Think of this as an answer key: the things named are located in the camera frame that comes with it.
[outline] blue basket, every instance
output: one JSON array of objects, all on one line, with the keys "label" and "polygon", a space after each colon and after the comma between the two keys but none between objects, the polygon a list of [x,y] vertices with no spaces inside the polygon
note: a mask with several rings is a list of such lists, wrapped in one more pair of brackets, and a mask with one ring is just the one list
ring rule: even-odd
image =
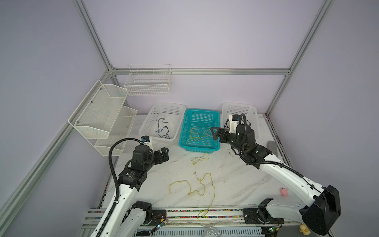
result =
[{"label": "blue basket", "polygon": [[[213,140],[211,127],[220,127],[220,113],[211,110],[187,110],[184,114],[182,132],[180,134],[179,146],[186,151],[212,153],[220,149],[220,142]],[[190,138],[191,132],[198,133],[198,137],[205,136],[199,141]]]}]

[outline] robotic arm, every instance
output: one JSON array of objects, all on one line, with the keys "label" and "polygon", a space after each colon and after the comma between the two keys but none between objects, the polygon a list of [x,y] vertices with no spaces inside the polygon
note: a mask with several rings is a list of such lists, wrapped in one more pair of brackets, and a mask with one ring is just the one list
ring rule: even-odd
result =
[{"label": "robotic arm", "polygon": [[229,121],[230,129],[211,128],[213,139],[217,141],[220,138],[220,143],[228,143],[233,151],[237,149],[238,154],[234,152],[246,165],[253,165],[272,175],[303,201],[300,204],[280,203],[267,198],[258,206],[258,211],[252,218],[262,224],[274,218],[290,219],[304,223],[317,234],[326,235],[341,215],[338,190],[331,185],[323,187],[306,178],[284,164],[270,150],[256,144],[254,130],[247,126],[244,114],[230,115]]},{"label": "robotic arm", "polygon": [[[141,137],[142,141],[135,138],[125,138],[116,142],[109,151],[109,164],[115,182],[115,192],[111,205],[106,209],[103,218],[91,234],[91,237],[129,237],[133,236],[137,228],[142,224],[148,224],[152,220],[151,203],[137,201],[130,207],[134,196],[139,191],[142,183],[146,180],[147,172],[153,165],[168,161],[168,148],[161,151],[153,151],[153,146],[148,136]],[[117,180],[112,164],[112,150],[114,147],[127,140],[140,142],[133,151],[133,158],[127,162],[124,170]],[[152,232],[164,226],[161,219],[150,232],[142,233],[141,236],[149,236]]]},{"label": "robotic arm", "polygon": [[[293,168],[284,164],[267,148],[255,143],[254,130],[247,126],[246,117],[230,115],[230,129],[220,127],[211,128],[214,140],[228,143],[246,165],[253,165],[279,180],[293,191],[302,200],[302,203],[280,203],[273,198],[266,198],[254,209],[254,212],[244,213],[247,218],[257,220],[261,224],[269,223],[276,218],[290,219],[304,223],[313,232],[326,235],[337,218],[341,215],[340,197],[337,189],[329,185],[324,187],[306,177]],[[150,203],[137,201],[130,207],[134,196],[146,180],[147,172],[155,164],[168,161],[168,148],[153,152],[148,136],[141,137],[142,141],[134,138],[125,138],[116,142],[109,152],[109,163],[115,181],[115,193],[112,205],[106,209],[104,217],[97,225],[91,237],[129,237],[133,236],[142,224],[152,220],[152,206]],[[135,147],[133,158],[125,165],[119,178],[113,169],[112,150],[120,142],[134,140],[140,143]],[[151,231],[138,232],[139,236],[149,236],[164,226],[162,218]]]}]

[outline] marble tabletop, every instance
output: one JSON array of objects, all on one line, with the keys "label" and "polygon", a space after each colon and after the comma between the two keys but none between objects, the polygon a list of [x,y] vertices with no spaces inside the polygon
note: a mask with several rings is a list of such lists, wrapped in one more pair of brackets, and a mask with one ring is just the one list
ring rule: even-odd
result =
[{"label": "marble tabletop", "polygon": [[[140,129],[146,115],[137,115],[129,137],[140,139]],[[273,141],[272,134],[262,114],[258,114],[259,139],[257,143],[267,146],[268,141]],[[258,205],[266,198],[274,198],[283,202],[300,202],[301,200],[290,190],[288,196],[280,194],[280,188],[284,187],[271,175],[246,164],[236,156],[228,144],[221,144],[220,150],[210,154],[208,160],[201,160],[193,165],[191,159],[201,157],[204,153],[188,152],[179,147],[180,131],[172,142],[156,141],[153,139],[153,148],[162,147],[169,149],[169,161],[153,166],[147,173],[147,179],[141,186],[133,203],[137,200],[150,202],[153,207],[184,208],[184,207],[244,207]],[[125,164],[132,158],[134,147],[138,143],[128,141],[124,153],[119,157],[115,166],[117,176],[124,169]],[[202,179],[204,187],[197,178]],[[191,190],[197,190],[201,195],[192,193],[188,195],[190,187],[186,182],[175,183],[169,192],[169,185],[175,181],[187,180]],[[114,193],[114,182],[111,178],[106,190],[106,196],[102,204],[106,208]]]}]

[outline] small yellow object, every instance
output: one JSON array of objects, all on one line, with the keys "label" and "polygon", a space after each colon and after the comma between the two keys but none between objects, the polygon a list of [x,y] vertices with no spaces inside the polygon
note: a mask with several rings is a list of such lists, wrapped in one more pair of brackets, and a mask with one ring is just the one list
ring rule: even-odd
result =
[{"label": "small yellow object", "polygon": [[201,161],[201,160],[209,160],[209,153],[204,153],[204,155],[202,157],[196,157],[196,158],[193,158],[191,161],[192,161],[192,164],[193,165],[196,165],[197,162]]},{"label": "small yellow object", "polygon": [[300,230],[299,230],[301,233],[303,233],[304,235],[309,235],[310,234],[310,231],[308,229],[308,227],[304,224],[302,224],[300,226]]},{"label": "small yellow object", "polygon": [[196,128],[198,128],[199,126],[197,126],[197,127],[194,127],[194,128],[191,128],[190,130],[189,130],[189,138],[188,138],[188,140],[187,140],[187,142],[186,142],[186,146],[187,146],[187,143],[188,143],[188,141],[190,140],[190,139],[192,139],[192,140],[194,140],[194,141],[200,141],[202,138],[204,138],[204,137],[206,137],[206,136],[210,136],[210,137],[212,137],[213,138],[213,136],[211,136],[211,135],[209,135],[209,134],[205,134],[207,131],[210,131],[210,129],[208,129],[207,131],[205,131],[204,133],[203,133],[203,136],[202,137],[200,137],[199,136],[199,134],[197,133],[197,132],[192,132],[191,130],[192,129],[196,129]]},{"label": "small yellow object", "polygon": [[171,194],[171,190],[170,190],[170,186],[171,186],[171,185],[173,185],[173,184],[175,184],[175,183],[183,183],[183,182],[186,182],[186,183],[188,183],[188,185],[189,185],[189,193],[188,193],[188,196],[191,195],[192,193],[197,192],[197,194],[198,194],[200,197],[202,197],[202,196],[205,195],[205,185],[202,183],[202,181],[205,179],[205,176],[206,176],[207,174],[209,174],[209,176],[210,176],[210,178],[211,178],[212,186],[213,186],[213,188],[215,189],[215,192],[214,192],[213,199],[212,199],[212,202],[211,202],[211,204],[209,205],[209,207],[208,207],[207,209],[205,209],[205,210],[200,211],[199,214],[197,215],[196,219],[199,219],[199,218],[205,217],[205,215],[208,213],[208,210],[209,210],[209,208],[211,208],[211,206],[212,206],[212,204],[213,204],[213,201],[215,200],[215,197],[216,197],[216,187],[213,185],[213,180],[212,180],[212,175],[211,175],[211,173],[206,173],[202,179],[199,179],[198,177],[196,177],[197,180],[200,182],[200,184],[203,185],[203,187],[204,187],[204,193],[203,193],[203,195],[201,195],[201,194],[199,193],[199,191],[197,191],[197,190],[195,190],[195,191],[192,192],[191,185],[190,185],[190,183],[189,183],[187,180],[183,180],[183,181],[175,181],[175,182],[173,182],[172,184],[170,184],[170,185],[168,186],[168,190],[169,190],[169,192],[170,192],[170,194]]}]

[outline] yellow rope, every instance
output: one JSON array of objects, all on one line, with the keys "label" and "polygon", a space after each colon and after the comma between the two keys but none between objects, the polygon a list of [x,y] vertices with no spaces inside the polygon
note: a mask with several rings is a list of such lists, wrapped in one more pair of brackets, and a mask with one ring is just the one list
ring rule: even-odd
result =
[{"label": "yellow rope", "polygon": [[198,134],[197,132],[193,132],[193,131],[191,131],[192,129],[196,129],[196,128],[198,128],[198,126],[197,126],[197,127],[194,127],[194,128],[191,128],[191,129],[189,130],[189,138],[188,138],[188,140],[187,140],[187,142],[186,142],[186,146],[187,146],[187,143],[188,143],[188,141],[189,141],[190,139],[192,139],[192,140],[194,140],[194,141],[200,141],[202,138],[204,138],[204,137],[206,137],[206,136],[210,136],[210,137],[213,138],[213,136],[211,136],[211,135],[209,135],[209,134],[205,134],[205,135],[204,135],[204,133],[206,133],[207,131],[210,131],[210,129],[208,129],[207,131],[205,131],[205,132],[203,133],[203,136],[200,137],[199,134]]},{"label": "yellow rope", "polygon": [[202,157],[193,158],[191,161],[192,161],[193,165],[196,165],[196,163],[199,162],[199,161],[201,161],[201,160],[209,160],[209,153],[204,153],[204,155]]},{"label": "yellow rope", "polygon": [[200,184],[202,184],[203,187],[204,187],[204,193],[203,193],[203,195],[200,195],[200,193],[199,193],[197,190],[195,190],[195,191],[192,192],[191,185],[190,185],[190,183],[189,183],[187,180],[183,180],[183,181],[175,181],[175,182],[173,182],[172,184],[170,184],[170,185],[168,186],[168,190],[169,190],[169,192],[171,193],[171,190],[170,190],[170,186],[171,186],[171,185],[173,185],[173,184],[175,184],[175,183],[183,183],[183,182],[187,182],[188,185],[189,185],[189,193],[188,193],[188,195],[191,195],[192,193],[197,192],[197,194],[198,194],[200,197],[202,197],[202,196],[205,195],[205,185],[202,183],[202,181],[205,179],[205,176],[206,176],[207,174],[209,174],[209,176],[210,176],[210,178],[211,178],[212,186],[213,186],[213,188],[215,189],[215,193],[214,193],[214,195],[213,195],[213,199],[212,199],[212,202],[211,202],[211,204],[209,205],[209,207],[208,207],[207,209],[205,209],[205,210],[200,211],[199,214],[197,215],[196,219],[202,218],[202,217],[204,217],[204,216],[208,213],[208,210],[209,210],[209,208],[211,208],[211,206],[213,205],[213,201],[215,200],[215,197],[216,197],[216,187],[213,185],[213,180],[212,180],[212,175],[211,175],[211,173],[206,173],[202,179],[199,179],[198,177],[196,177],[197,180],[200,182]]}]

